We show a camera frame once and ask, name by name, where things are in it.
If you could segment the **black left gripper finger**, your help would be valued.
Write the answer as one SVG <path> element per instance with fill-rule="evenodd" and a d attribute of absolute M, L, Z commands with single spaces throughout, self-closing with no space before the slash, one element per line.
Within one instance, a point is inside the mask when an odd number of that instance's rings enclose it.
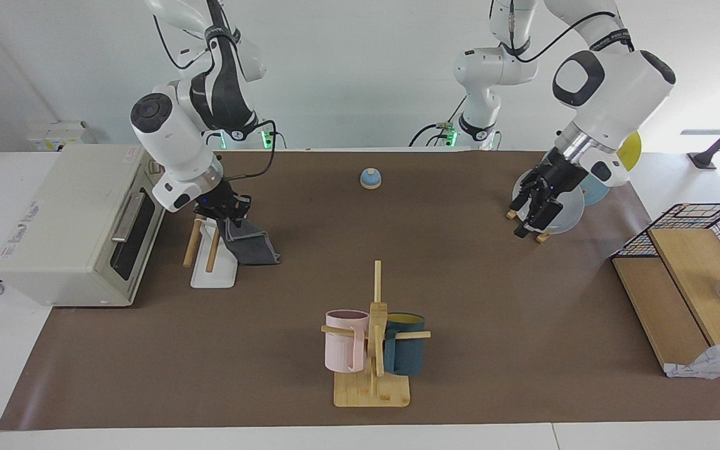
<path fill-rule="evenodd" d="M 538 179 L 536 177 L 521 177 L 514 185 L 509 208 L 512 211 L 520 211 L 537 193 Z"/>
<path fill-rule="evenodd" d="M 543 230 L 562 212 L 562 204 L 558 201 L 529 201 L 516 216 L 522 216 L 522 222 L 514 230 L 514 235 L 525 238 L 531 231 L 542 233 Z"/>

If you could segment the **purple and grey towel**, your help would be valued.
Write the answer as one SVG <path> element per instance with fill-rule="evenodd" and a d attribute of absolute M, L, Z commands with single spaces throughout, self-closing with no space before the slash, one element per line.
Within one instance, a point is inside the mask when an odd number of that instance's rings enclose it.
<path fill-rule="evenodd" d="M 231 220 L 217 222 L 221 239 L 240 265 L 268 266 L 280 263 L 269 234 L 249 219 L 243 219 L 239 227 Z"/>

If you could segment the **wooden plate rack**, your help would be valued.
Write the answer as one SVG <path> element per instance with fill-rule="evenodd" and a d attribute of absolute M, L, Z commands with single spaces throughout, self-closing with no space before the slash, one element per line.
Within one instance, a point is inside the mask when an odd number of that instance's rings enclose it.
<path fill-rule="evenodd" d="M 520 219 L 520 217 L 518 216 L 517 211 L 509 210 L 508 213 L 506 213 L 506 219 L 514 220 L 514 219 Z M 549 234 L 548 232 L 544 232 L 544 233 L 537 234 L 537 236 L 534 237 L 534 240 L 537 243 L 545 243 L 546 240 L 548 240 L 550 236 L 551 236 L 551 234 Z"/>

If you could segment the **white base wooden towel rack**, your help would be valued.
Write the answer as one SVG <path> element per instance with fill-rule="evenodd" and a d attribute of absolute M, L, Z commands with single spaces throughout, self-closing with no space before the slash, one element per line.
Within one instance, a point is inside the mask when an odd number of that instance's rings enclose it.
<path fill-rule="evenodd" d="M 226 247 L 217 223 L 197 214 L 183 259 L 184 268 L 192 268 L 194 289 L 234 287 L 238 260 Z"/>

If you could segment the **pale grey plate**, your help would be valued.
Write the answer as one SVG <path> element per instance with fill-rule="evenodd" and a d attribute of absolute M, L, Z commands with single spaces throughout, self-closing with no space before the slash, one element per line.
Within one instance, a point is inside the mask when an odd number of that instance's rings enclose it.
<path fill-rule="evenodd" d="M 567 233 L 582 219 L 584 213 L 585 201 L 582 186 L 577 186 L 569 192 L 563 192 L 557 197 L 557 202 L 563 205 L 563 209 L 544 229 L 531 227 L 526 223 L 531 200 L 527 200 L 526 204 L 517 212 L 517 217 L 526 226 L 526 230 L 531 233 Z"/>

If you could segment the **yellow plate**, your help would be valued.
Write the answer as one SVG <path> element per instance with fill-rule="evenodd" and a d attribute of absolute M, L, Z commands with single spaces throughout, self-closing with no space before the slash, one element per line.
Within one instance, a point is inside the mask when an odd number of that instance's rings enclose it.
<path fill-rule="evenodd" d="M 632 171 L 642 156 L 642 138 L 638 131 L 632 132 L 617 151 L 620 162 L 628 172 Z"/>

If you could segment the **brown table mat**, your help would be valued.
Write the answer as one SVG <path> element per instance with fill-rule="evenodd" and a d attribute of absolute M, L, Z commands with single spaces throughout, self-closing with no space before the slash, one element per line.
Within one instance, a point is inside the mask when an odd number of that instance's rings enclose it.
<path fill-rule="evenodd" d="M 134 304 L 49 313 L 0 430 L 720 421 L 720 379 L 668 378 L 609 256 L 649 223 L 619 187 L 543 244 L 506 219 L 542 154 L 282 152 L 237 182 L 281 261 L 191 289 L 166 214 Z M 366 190 L 366 168 L 382 185 Z M 408 407 L 339 408 L 326 311 L 426 318 Z"/>

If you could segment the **beige toaster oven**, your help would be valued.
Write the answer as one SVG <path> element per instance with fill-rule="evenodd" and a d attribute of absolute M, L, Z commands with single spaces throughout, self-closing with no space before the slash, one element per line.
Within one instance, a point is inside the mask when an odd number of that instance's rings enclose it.
<path fill-rule="evenodd" d="M 0 278 L 50 308 L 134 302 L 164 216 L 162 171 L 142 146 L 59 153 L 0 250 Z"/>

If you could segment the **pink mug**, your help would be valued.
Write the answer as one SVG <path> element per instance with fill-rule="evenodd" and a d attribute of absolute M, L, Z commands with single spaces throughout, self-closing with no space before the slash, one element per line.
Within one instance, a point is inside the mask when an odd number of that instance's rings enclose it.
<path fill-rule="evenodd" d="M 326 333 L 324 364 L 335 373 L 360 373 L 366 367 L 369 314 L 352 309 L 328 311 L 325 325 L 348 330 L 348 335 Z"/>

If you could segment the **white power strip box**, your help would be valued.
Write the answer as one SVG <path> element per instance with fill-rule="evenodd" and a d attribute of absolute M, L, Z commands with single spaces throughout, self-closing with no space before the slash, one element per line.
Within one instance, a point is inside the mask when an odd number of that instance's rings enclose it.
<path fill-rule="evenodd" d="M 73 144 L 94 144 L 96 140 L 84 121 L 30 122 L 27 140 L 32 150 L 62 151 Z"/>

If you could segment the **dark teal mug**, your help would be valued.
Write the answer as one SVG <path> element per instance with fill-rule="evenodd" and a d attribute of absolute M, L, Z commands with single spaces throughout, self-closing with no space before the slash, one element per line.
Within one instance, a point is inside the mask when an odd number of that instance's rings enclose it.
<path fill-rule="evenodd" d="M 383 341 L 384 370 L 398 376 L 417 376 L 423 370 L 424 339 L 398 339 L 399 333 L 424 331 L 420 314 L 392 312 L 387 315 Z"/>

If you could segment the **wooden mug tree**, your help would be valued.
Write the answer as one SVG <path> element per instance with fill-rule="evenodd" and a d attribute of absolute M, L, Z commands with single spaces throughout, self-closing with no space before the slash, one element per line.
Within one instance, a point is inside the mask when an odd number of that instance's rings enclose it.
<path fill-rule="evenodd" d="M 386 373 L 383 341 L 388 321 L 388 304 L 382 300 L 383 263 L 374 263 L 374 296 L 369 305 L 369 326 L 366 335 L 366 367 L 357 373 L 334 373 L 332 403 L 339 408 L 403 408 L 411 403 L 408 376 Z M 348 335 L 348 330 L 328 327 L 321 331 Z"/>

